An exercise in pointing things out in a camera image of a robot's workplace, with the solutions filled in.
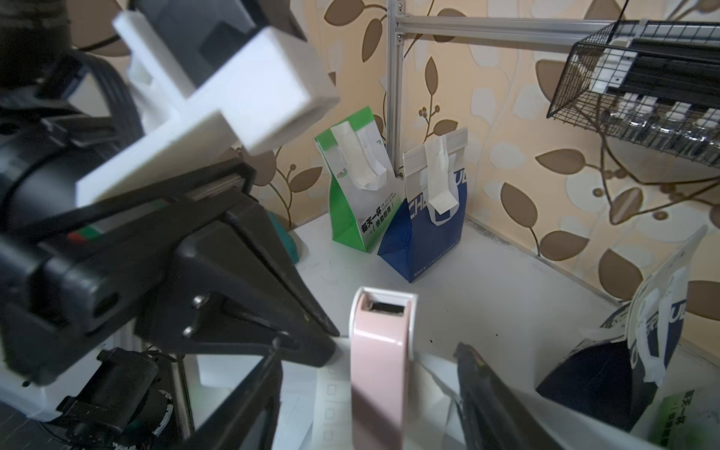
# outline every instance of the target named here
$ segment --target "table surface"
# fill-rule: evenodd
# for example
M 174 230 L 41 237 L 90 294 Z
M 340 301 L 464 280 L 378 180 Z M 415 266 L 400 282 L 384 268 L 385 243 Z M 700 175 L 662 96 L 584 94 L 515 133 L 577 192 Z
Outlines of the table surface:
M 301 255 L 297 270 L 341 334 L 348 333 L 351 303 L 359 287 L 414 292 L 419 296 L 416 351 L 453 360 L 458 342 L 468 343 L 506 384 L 526 392 L 534 392 L 582 340 L 580 328 L 598 327 L 616 309 L 470 222 L 460 243 L 413 283 L 377 256 L 377 246 L 364 253 L 332 241 L 328 215 L 293 234 Z M 192 364 L 188 379 L 197 426 L 241 379 L 229 367 L 227 373 L 213 369 L 213 385 L 224 377 L 228 387 L 203 388 Z M 719 380 L 718 367 L 678 348 L 658 397 Z

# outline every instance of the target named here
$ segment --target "white paper handle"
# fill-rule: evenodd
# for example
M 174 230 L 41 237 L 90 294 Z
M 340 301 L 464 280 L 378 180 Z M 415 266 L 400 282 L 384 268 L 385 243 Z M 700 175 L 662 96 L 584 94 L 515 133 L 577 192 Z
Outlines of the white paper handle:
M 459 198 L 458 190 L 457 190 L 457 184 L 455 183 L 455 174 L 451 172 L 448 173 L 448 181 L 450 186 L 450 193 L 455 197 L 455 199 Z M 436 211 L 435 208 L 433 208 L 433 205 L 431 203 L 428 203 L 428 214 L 430 215 L 430 221 L 435 224 L 436 227 L 439 227 L 440 225 L 443 225 L 448 220 L 452 219 L 452 217 L 455 215 L 455 213 L 460 209 L 460 204 L 458 203 L 452 209 L 450 209 L 450 215 L 442 220 L 437 220 Z
M 438 214 L 445 214 L 459 205 L 456 196 L 453 197 L 450 192 L 447 136 L 439 136 L 425 142 L 425 156 L 428 161 L 428 205 L 431 205 Z
M 350 122 L 342 122 L 330 128 L 338 150 L 348 169 L 353 184 L 360 189 L 376 191 L 385 185 L 387 170 L 375 158 L 372 152 L 366 152 Z
M 667 283 L 667 289 L 662 298 L 657 289 L 653 289 L 642 303 L 642 310 L 638 316 L 638 323 L 635 327 L 637 353 L 645 367 L 643 381 L 655 383 L 662 386 L 665 379 L 665 352 L 667 350 L 667 332 L 670 328 L 670 313 L 672 312 L 673 292 L 682 289 L 687 285 L 687 269 L 680 267 Z M 652 317 L 657 304 L 657 356 L 650 354 L 647 331 L 647 321 Z

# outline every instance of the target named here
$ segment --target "wall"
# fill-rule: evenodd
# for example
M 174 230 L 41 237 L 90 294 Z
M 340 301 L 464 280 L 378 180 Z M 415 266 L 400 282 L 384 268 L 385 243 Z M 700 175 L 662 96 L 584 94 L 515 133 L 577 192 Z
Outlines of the wall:
M 631 0 L 626 17 L 665 18 L 677 4 L 658 3 Z M 676 16 L 720 19 L 695 12 L 694 1 L 684 3 Z M 419 0 L 408 9 L 565 19 L 615 19 L 620 12 L 613 0 Z M 688 9 L 693 12 L 684 14 Z M 629 300 L 681 241 L 708 225 L 691 273 L 688 309 L 697 315 L 688 314 L 685 337 L 720 355 L 720 324 L 711 320 L 720 319 L 720 187 L 713 187 L 717 180 L 678 184 L 720 171 L 610 139 L 622 166 L 606 157 L 606 193 L 600 138 L 545 118 L 567 54 L 446 39 L 422 36 L 405 46 L 403 148 L 467 126 L 468 192 L 474 193 L 467 214 L 617 300 Z
M 303 136 L 248 158 L 258 169 L 253 194 L 287 226 L 327 209 L 329 176 L 313 137 L 366 105 L 384 131 L 387 77 L 384 0 L 290 4 L 342 102 Z M 719 8 L 704 0 L 631 0 L 626 17 L 720 20 Z M 406 9 L 417 15 L 565 19 L 615 19 L 620 12 L 614 0 L 408 0 Z M 599 137 L 545 118 L 567 54 L 447 41 L 422 36 L 405 42 L 402 149 L 467 126 L 468 215 L 621 301 L 679 242 L 708 225 L 688 298 L 697 314 L 687 315 L 684 333 L 720 356 L 720 264 L 714 257 L 720 253 L 720 188 L 688 199 L 711 184 L 683 183 L 719 171 L 611 140 L 622 167 L 605 161 L 605 191 Z

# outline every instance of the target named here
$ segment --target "green paper bag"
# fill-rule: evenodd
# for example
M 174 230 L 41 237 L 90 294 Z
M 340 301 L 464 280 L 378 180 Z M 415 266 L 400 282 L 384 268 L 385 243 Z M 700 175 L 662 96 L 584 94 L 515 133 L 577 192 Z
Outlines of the green paper bag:
M 328 128 L 315 145 L 333 175 L 328 194 L 333 240 L 370 251 L 405 200 L 372 111 L 365 107 Z

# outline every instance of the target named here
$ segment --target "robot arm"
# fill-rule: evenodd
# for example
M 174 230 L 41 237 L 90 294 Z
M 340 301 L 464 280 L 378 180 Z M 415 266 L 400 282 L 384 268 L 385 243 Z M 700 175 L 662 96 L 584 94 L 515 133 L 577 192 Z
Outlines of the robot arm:
M 164 420 L 152 359 L 99 350 L 132 319 L 166 352 L 314 366 L 338 335 L 250 197 L 252 168 L 213 163 L 237 140 L 251 153 L 281 145 L 338 102 L 287 5 L 137 6 L 115 21 L 150 76 L 133 94 L 155 86 L 145 104 L 167 114 L 138 114 L 117 74 L 67 42 L 69 53 L 42 55 L 54 71 L 39 85 L 26 77 L 0 99 L 12 124 L 0 137 L 0 400 L 78 446 L 127 444 L 133 420 Z M 111 117 L 67 104 L 88 72 Z

